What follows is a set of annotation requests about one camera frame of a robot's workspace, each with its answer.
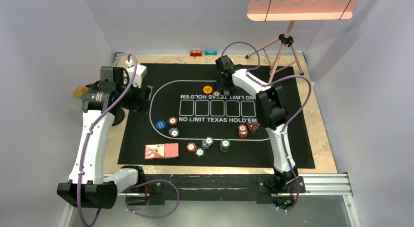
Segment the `orange big blind button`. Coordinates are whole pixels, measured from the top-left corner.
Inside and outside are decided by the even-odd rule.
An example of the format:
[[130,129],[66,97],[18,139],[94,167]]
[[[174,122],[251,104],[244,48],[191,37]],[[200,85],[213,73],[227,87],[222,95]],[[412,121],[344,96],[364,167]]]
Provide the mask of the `orange big blind button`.
[[203,92],[205,94],[211,94],[213,92],[213,88],[209,85],[206,85],[206,86],[203,87]]

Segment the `blue small blind button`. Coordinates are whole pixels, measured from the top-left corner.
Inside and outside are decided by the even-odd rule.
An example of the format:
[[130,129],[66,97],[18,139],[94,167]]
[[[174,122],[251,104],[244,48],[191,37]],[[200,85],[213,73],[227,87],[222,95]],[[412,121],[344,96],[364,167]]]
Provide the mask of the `blue small blind button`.
[[166,122],[162,121],[162,120],[157,121],[156,124],[155,124],[155,127],[156,127],[157,130],[163,130],[163,129],[166,128],[166,126],[167,126]]

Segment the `single blue poker chip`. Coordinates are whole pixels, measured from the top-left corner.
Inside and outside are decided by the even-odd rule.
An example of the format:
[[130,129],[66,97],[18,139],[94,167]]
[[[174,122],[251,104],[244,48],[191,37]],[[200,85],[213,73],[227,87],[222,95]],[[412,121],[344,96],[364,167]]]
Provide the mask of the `single blue poker chip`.
[[169,131],[168,131],[168,133],[173,138],[176,138],[176,137],[179,136],[179,130],[178,130],[178,128],[175,128],[175,127],[170,128]]

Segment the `red playing card box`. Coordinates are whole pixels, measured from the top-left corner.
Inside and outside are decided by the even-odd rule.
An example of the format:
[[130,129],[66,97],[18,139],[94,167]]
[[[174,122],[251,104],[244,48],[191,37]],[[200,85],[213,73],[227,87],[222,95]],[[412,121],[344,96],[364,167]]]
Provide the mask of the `red playing card box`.
[[179,144],[148,144],[145,146],[145,160],[171,159],[179,156]]

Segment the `small red chip stack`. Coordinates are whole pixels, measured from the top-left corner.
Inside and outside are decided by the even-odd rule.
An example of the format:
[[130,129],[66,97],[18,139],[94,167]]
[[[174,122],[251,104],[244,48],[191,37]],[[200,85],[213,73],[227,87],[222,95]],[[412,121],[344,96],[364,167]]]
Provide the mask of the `small red chip stack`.
[[238,126],[238,135],[241,138],[245,138],[248,135],[248,127],[245,124],[240,124]]

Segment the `triangular all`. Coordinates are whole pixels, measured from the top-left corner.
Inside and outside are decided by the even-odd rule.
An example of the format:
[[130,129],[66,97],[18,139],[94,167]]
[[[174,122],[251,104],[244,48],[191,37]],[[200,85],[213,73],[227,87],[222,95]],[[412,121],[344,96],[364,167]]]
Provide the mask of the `triangular all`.
[[251,134],[254,134],[254,132],[259,128],[259,123],[248,123],[247,127],[250,130]]

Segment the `red poker chip stack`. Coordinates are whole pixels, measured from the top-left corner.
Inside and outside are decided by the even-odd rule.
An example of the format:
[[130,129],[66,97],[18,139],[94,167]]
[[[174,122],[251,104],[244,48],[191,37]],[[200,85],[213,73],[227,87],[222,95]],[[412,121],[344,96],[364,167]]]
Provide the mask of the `red poker chip stack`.
[[187,151],[194,153],[197,150],[197,145],[195,143],[188,143],[186,149]]

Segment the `blue poker chip stack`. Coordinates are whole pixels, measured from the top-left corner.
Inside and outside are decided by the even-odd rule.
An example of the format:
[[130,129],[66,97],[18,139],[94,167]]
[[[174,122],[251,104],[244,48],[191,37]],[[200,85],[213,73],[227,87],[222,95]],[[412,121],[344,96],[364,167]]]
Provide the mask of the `blue poker chip stack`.
[[213,144],[214,140],[212,137],[206,137],[205,139],[202,140],[202,149],[206,150],[209,149],[211,147],[211,145]]

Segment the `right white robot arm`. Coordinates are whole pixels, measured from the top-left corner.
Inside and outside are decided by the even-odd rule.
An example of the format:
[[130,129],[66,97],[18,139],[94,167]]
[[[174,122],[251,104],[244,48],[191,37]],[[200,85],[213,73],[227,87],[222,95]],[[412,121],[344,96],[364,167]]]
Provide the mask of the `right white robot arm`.
[[268,133],[273,152],[274,185],[279,191],[288,190],[297,178],[297,169],[287,134],[288,112],[283,88],[262,81],[235,65],[227,55],[219,57],[215,63],[222,90],[241,88],[254,97],[256,118]]

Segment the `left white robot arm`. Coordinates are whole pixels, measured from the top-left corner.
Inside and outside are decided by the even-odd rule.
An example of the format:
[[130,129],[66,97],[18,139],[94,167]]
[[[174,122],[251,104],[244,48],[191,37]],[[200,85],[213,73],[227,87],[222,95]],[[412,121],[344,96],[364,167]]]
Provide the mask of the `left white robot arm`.
[[147,67],[140,64],[128,69],[103,66],[99,81],[80,87],[83,130],[78,154],[68,181],[57,186],[57,194],[73,207],[110,209],[122,191],[145,188],[140,166],[126,165],[105,177],[104,155],[110,130],[122,122],[125,109],[148,112],[153,88],[142,84],[146,74]]

